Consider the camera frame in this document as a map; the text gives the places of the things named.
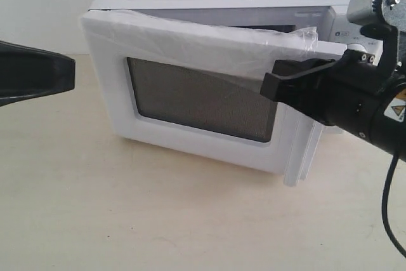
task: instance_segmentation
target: mesh screen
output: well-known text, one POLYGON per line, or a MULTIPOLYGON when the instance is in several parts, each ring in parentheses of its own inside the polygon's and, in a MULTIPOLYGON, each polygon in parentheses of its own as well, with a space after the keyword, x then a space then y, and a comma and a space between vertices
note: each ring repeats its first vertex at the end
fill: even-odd
POLYGON ((271 140, 277 104, 219 77, 128 58, 141 116, 255 140, 271 140))

